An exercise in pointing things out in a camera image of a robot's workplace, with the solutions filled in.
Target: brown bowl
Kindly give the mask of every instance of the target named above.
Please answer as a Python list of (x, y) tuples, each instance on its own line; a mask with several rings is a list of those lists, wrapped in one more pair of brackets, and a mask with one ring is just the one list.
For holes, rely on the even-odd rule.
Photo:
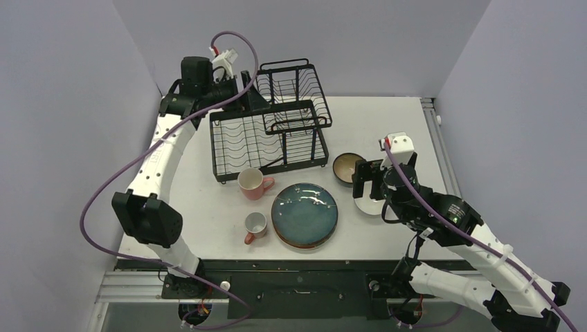
[(334, 159), (334, 163), (332, 163), (332, 171), (334, 172), (334, 176), (340, 184), (346, 187), (352, 187), (354, 165), (359, 160), (364, 161), (365, 158), (351, 152), (341, 154), (340, 156), (336, 157), (336, 159)]

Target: white wall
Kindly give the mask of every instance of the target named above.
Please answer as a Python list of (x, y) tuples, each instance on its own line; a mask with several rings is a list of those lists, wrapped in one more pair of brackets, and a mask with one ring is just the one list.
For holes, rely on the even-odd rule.
[[(249, 37), (261, 62), (307, 57), (330, 95), (436, 96), (489, 0), (114, 0), (167, 91), (213, 35)], [(240, 41), (238, 73), (252, 66)]]
[(580, 331), (586, 14), (584, 0), (493, 0), (436, 100), (464, 197), (537, 273), (568, 283)]
[[(2, 1), (0, 331), (85, 331), (113, 259), (84, 242), (78, 218), (146, 147), (159, 99), (110, 1)], [(128, 182), (89, 216), (110, 248), (111, 193)]]

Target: black dish rack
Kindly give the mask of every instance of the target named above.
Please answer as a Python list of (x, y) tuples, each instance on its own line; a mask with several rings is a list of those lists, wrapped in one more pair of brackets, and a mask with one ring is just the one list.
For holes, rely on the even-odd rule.
[(261, 65), (255, 83), (268, 110), (210, 114), (216, 180), (235, 180), (249, 167), (266, 175), (324, 167), (328, 148), (322, 128), (332, 126), (332, 117), (314, 65), (308, 59), (269, 62)]

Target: blue plate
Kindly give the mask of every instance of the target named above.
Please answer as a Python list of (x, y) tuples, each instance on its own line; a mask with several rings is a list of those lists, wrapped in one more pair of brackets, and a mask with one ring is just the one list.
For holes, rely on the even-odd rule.
[(311, 183), (290, 185), (271, 207), (273, 228), (280, 239), (301, 249), (315, 248), (336, 228), (338, 208), (329, 192)]

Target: mug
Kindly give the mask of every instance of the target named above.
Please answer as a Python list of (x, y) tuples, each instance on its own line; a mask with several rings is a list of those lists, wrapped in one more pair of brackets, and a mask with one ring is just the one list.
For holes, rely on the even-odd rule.
[(261, 212), (253, 212), (246, 216), (244, 227), (249, 232), (244, 238), (244, 244), (249, 245), (267, 233), (267, 218)]
[(263, 173), (256, 168), (248, 168), (240, 172), (237, 181), (242, 193), (252, 201), (260, 199), (267, 190), (275, 185), (274, 178), (264, 178)]

